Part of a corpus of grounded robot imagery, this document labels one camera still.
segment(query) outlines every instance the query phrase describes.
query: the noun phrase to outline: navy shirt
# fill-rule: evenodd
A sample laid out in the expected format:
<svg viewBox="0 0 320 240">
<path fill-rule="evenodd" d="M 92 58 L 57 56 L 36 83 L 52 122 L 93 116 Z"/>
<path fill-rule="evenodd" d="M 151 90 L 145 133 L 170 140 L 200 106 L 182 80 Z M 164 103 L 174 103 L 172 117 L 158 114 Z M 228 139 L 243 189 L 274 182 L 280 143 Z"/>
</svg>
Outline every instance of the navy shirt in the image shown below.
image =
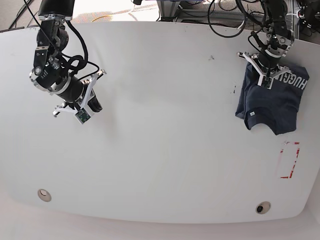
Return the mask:
<svg viewBox="0 0 320 240">
<path fill-rule="evenodd" d="M 309 75 L 304 67 L 285 65 L 292 74 L 278 76 L 267 89 L 257 85 L 259 74 L 251 63 L 247 64 L 235 115 L 244 119 L 249 130 L 257 124 L 266 124 L 275 135 L 297 129 L 297 113 Z"/>
</svg>

